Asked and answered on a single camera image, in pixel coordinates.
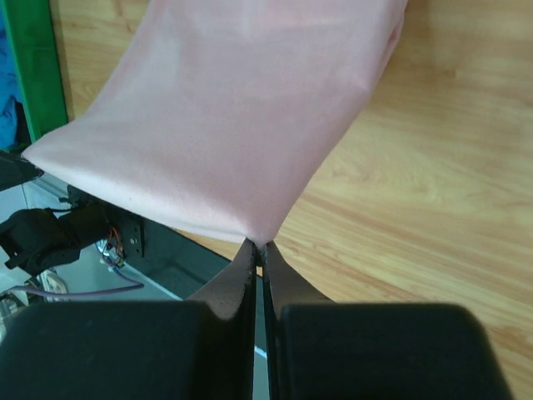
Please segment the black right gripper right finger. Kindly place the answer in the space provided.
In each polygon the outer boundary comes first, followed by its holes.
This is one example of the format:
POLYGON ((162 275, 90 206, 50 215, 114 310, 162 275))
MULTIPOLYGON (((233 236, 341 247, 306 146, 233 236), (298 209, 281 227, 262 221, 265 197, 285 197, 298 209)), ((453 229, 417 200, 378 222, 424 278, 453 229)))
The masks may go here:
POLYGON ((485 329, 447 303, 337 303, 262 249, 274 399, 509 399, 485 329))

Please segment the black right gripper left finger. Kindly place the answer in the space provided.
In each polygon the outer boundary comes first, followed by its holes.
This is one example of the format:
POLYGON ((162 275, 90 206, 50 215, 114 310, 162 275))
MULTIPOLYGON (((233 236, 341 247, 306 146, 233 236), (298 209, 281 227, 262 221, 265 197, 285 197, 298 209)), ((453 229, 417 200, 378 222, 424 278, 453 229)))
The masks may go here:
POLYGON ((249 399, 256 246, 183 301, 27 308, 1 344, 4 399, 249 399))

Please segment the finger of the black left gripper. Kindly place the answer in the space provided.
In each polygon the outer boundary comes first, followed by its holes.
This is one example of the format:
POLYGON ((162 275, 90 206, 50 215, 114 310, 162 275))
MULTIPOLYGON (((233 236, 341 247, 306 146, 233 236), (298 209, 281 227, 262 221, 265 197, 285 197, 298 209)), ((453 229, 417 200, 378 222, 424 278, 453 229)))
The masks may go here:
POLYGON ((1 151, 0 155, 0 191, 31 182, 40 178, 44 171, 33 165, 21 154, 1 151))

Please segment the pink t-shirt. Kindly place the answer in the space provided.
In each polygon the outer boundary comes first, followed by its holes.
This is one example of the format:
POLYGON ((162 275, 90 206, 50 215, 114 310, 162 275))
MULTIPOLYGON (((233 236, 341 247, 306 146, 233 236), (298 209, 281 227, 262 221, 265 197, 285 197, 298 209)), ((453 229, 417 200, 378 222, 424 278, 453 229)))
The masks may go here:
POLYGON ((270 242, 368 104, 403 1, 151 1, 97 98, 24 151, 154 222, 270 242))

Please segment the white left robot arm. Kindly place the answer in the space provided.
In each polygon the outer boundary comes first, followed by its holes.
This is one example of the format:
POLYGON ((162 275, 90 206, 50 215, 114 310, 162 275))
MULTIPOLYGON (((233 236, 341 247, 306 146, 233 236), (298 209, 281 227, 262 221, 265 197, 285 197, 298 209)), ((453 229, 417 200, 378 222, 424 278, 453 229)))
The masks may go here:
POLYGON ((1 222, 1 249, 9 270, 19 268, 36 277, 73 263, 84 248, 112 230, 111 207, 105 202, 52 177, 20 154, 1 151, 1 190, 19 185, 37 206, 1 222))

